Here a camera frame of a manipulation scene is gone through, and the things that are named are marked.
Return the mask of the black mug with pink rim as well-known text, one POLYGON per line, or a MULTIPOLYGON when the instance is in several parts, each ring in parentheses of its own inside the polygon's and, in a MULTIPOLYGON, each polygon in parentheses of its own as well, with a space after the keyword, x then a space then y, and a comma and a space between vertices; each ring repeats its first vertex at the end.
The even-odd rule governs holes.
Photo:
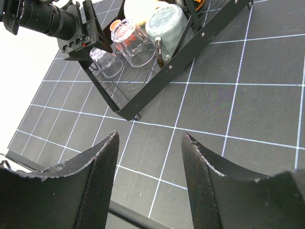
MULTIPOLYGON (((187 6, 186 0, 175 0, 176 5, 179 5, 184 13, 189 13, 189 9, 187 6)), ((205 4, 206 0, 192 0, 193 6, 195 7, 196 11, 199 11, 203 5, 205 4)))

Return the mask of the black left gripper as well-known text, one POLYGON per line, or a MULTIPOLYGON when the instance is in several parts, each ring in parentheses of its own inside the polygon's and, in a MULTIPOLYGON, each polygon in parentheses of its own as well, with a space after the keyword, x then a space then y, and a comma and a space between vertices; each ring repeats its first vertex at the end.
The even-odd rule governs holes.
POLYGON ((51 0, 2 0, 0 21, 13 35, 23 27, 56 38, 67 61, 90 61, 91 48, 113 53, 92 1, 85 0, 82 5, 85 23, 81 18, 80 4, 71 0, 62 8, 51 0))

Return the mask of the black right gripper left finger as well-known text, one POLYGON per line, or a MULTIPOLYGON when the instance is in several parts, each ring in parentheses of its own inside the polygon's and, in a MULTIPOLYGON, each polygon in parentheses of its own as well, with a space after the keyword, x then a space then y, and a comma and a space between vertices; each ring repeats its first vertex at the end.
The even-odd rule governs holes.
POLYGON ((3 229, 103 229, 119 151, 113 131, 84 152, 42 172, 0 170, 3 229))

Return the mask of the beige ceramic mug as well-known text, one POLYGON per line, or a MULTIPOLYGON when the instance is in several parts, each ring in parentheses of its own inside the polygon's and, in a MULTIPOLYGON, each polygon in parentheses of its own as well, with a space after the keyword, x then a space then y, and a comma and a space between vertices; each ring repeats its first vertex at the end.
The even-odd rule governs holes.
POLYGON ((168 4, 163 0, 126 0, 123 10, 126 19, 143 26, 157 9, 168 4))

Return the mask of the clear faceted plastic cup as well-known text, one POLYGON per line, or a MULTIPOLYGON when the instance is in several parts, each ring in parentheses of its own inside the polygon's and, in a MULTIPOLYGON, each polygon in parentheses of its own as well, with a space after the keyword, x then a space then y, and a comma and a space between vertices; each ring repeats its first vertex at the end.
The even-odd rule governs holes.
POLYGON ((92 48, 89 56, 105 78, 117 76, 123 68, 122 60, 118 58, 115 53, 92 48))

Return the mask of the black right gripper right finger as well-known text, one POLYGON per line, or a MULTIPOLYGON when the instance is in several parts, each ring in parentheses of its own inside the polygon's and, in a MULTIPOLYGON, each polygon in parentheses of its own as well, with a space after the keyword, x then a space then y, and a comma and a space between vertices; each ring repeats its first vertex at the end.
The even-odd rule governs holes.
POLYGON ((239 166, 182 135, 182 157, 196 229, 302 229, 305 172, 273 176, 239 166))

